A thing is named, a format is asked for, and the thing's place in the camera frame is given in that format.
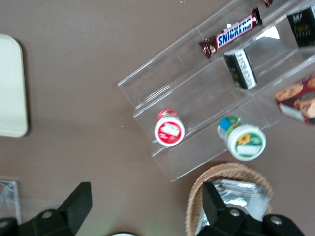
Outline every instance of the black box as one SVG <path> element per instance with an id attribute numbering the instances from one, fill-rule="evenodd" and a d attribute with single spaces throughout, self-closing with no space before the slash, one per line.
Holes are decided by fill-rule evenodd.
<path id="1" fill-rule="evenodd" d="M 224 60 L 238 87 L 248 90 L 256 86 L 256 78 L 243 49 L 224 53 Z"/>
<path id="2" fill-rule="evenodd" d="M 315 17 L 311 7 L 287 18 L 299 47 L 315 45 Z"/>

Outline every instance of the wicker basket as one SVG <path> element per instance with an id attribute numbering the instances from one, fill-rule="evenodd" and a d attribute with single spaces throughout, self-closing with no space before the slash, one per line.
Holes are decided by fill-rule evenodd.
<path id="1" fill-rule="evenodd" d="M 202 183 L 212 181 L 217 178 L 233 179 L 238 181 L 250 181 L 252 183 L 263 186 L 267 193 L 272 196 L 272 187 L 266 178 L 247 166 L 239 163 L 224 163 L 211 167 L 205 171 L 193 185 L 187 205 L 186 211 L 186 235 L 195 236 L 198 220 L 202 208 Z M 269 205 L 266 214 L 271 213 L 271 206 Z"/>

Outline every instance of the metal screw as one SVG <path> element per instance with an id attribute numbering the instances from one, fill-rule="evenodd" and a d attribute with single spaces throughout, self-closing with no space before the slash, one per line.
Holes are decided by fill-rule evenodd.
<path id="1" fill-rule="evenodd" d="M 240 212 L 236 209 L 230 210 L 230 214 L 235 216 L 235 217 L 239 217 L 241 215 Z"/>
<path id="2" fill-rule="evenodd" d="M 274 223 L 276 225 L 282 225 L 282 220 L 277 216 L 271 216 L 270 220 L 272 223 Z"/>
<path id="3" fill-rule="evenodd" d="M 52 216 L 52 212 L 51 211 L 46 211 L 42 216 L 41 218 L 43 219 L 48 219 L 50 216 Z"/>
<path id="4" fill-rule="evenodd" d="M 4 228 L 5 226 L 7 226 L 9 223 L 7 221 L 3 221 L 0 223 L 0 228 Z"/>

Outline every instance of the cookie package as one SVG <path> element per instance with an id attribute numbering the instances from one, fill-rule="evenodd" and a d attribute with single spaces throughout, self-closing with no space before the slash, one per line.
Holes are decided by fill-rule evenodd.
<path id="1" fill-rule="evenodd" d="M 279 110 L 300 122 L 315 124 L 315 71 L 276 93 Z"/>

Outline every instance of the clear acrylic display rack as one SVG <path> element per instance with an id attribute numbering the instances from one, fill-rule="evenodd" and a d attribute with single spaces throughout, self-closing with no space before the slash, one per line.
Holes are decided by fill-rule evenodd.
<path id="1" fill-rule="evenodd" d="M 284 119 L 274 94 L 314 71 L 315 47 L 299 48 L 287 14 L 315 5 L 315 0 L 233 0 L 208 20 L 118 83 L 134 106 L 134 119 L 152 141 L 152 157 L 171 181 L 226 151 L 217 134 L 229 114 L 261 129 Z M 258 7 L 263 25 L 206 59 L 199 45 L 228 24 Z M 244 49 L 257 79 L 250 90 L 237 88 L 223 59 L 226 51 Z M 166 147 L 154 137 L 157 114 L 173 109 L 186 133 L 181 143 Z"/>
<path id="2" fill-rule="evenodd" d="M 0 179 L 0 218 L 16 218 L 21 224 L 18 184 L 15 181 Z"/>

